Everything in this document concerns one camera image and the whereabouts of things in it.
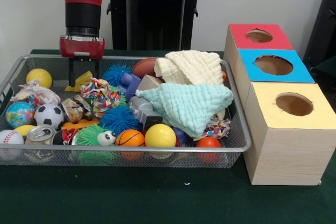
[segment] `white wall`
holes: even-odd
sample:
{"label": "white wall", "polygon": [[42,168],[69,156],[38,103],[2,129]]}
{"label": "white wall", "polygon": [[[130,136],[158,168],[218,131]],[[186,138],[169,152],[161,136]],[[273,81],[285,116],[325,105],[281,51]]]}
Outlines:
{"label": "white wall", "polygon": [[[112,48],[111,20],[103,0],[101,36]],[[228,23],[277,23],[303,56],[321,0],[198,0],[192,47],[224,50]],[[0,0],[0,79],[32,49],[58,49],[65,33],[64,0]]]}

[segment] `baseball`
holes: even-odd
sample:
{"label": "baseball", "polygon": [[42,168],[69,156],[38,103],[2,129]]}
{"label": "baseball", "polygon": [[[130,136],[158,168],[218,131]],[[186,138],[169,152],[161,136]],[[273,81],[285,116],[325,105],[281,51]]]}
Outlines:
{"label": "baseball", "polygon": [[[4,130],[0,132],[0,144],[24,144],[23,137],[16,131]],[[21,149],[0,148],[0,161],[12,161],[20,156]]]}

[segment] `red ball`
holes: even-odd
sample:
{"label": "red ball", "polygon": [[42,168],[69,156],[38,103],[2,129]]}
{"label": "red ball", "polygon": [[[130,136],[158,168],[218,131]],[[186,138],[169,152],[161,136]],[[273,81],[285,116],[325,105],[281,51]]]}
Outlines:
{"label": "red ball", "polygon": [[148,58],[144,60],[140,60],[137,64],[135,64],[132,73],[142,79],[145,74],[149,76],[155,77],[154,72],[154,65],[155,65],[155,58]]}
{"label": "red ball", "polygon": [[[199,140],[199,142],[196,144],[196,147],[200,147],[200,148],[221,148],[222,145],[220,144],[220,142],[211,136],[207,136],[201,140]],[[220,153],[198,153],[198,158],[203,161],[204,163],[207,164],[211,164],[216,162],[219,157],[221,156]]]}
{"label": "red ball", "polygon": [[196,147],[221,148],[222,145],[216,138],[212,136],[206,136],[205,138],[199,140]]}

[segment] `red box top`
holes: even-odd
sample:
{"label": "red box top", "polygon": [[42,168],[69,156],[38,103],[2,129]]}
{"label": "red box top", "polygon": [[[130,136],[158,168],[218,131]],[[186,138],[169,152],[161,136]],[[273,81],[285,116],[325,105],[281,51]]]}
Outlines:
{"label": "red box top", "polygon": [[229,27],[240,49],[293,49],[277,24],[229,24]]}

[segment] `gray toy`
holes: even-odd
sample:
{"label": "gray toy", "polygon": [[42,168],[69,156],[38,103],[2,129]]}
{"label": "gray toy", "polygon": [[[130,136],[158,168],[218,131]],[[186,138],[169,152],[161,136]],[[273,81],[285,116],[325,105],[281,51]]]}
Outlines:
{"label": "gray toy", "polygon": [[129,107],[135,118],[143,125],[144,130],[148,130],[155,124],[162,123],[162,116],[153,111],[153,105],[144,98],[132,97]]}

